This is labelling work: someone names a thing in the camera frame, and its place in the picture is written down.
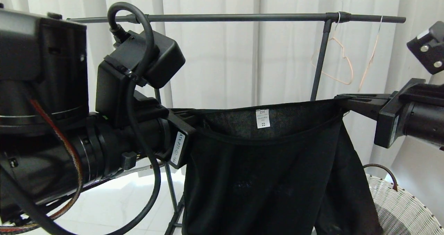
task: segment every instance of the curtain fold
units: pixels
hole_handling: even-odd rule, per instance
[[[360,93],[391,93],[411,77],[430,75],[406,48],[406,42],[444,19],[443,0],[1,0],[7,8],[64,18],[105,16],[117,1],[127,1],[147,14],[316,13],[346,11],[363,15],[398,15],[405,24],[343,23],[332,26],[353,66],[350,85],[322,75],[318,99],[358,93],[361,78],[379,34],[373,63]],[[141,26],[121,23],[126,30]],[[108,25],[88,24],[87,60],[90,109],[94,110],[97,66],[112,52]],[[152,23],[155,31],[176,40],[187,60],[161,89],[167,107],[237,108],[309,100],[314,80],[322,22]],[[329,42],[323,71],[343,81],[351,78],[342,48]],[[140,89],[147,96],[154,90]],[[373,145],[375,121],[350,113],[344,118],[363,163],[390,166],[403,143],[389,150]]]

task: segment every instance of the floor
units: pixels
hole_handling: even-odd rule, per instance
[[[154,176],[151,174],[152,170],[133,173],[82,193],[79,200],[57,223],[80,235],[101,235],[122,227],[141,211],[151,196],[154,184]],[[172,170],[172,178],[179,201],[183,193],[184,170]],[[172,216],[173,205],[166,173],[162,169],[162,186],[157,201],[147,216],[127,234],[163,235]],[[25,234],[47,233],[39,228]],[[179,234],[181,230],[177,228],[174,235]]]

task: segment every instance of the white basket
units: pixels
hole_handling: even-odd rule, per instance
[[[365,167],[383,168],[393,179],[393,183],[389,183],[382,178],[367,174],[368,185],[384,234],[444,235],[444,228],[423,203],[408,191],[398,190],[396,179],[389,169],[378,164],[368,164]]]

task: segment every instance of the metal bolt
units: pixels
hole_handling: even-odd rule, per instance
[[[435,67],[441,67],[443,65],[443,63],[442,63],[442,61],[437,61],[437,62],[433,63],[433,65]]]
[[[421,52],[427,52],[428,51],[428,46],[424,45],[421,47]]]

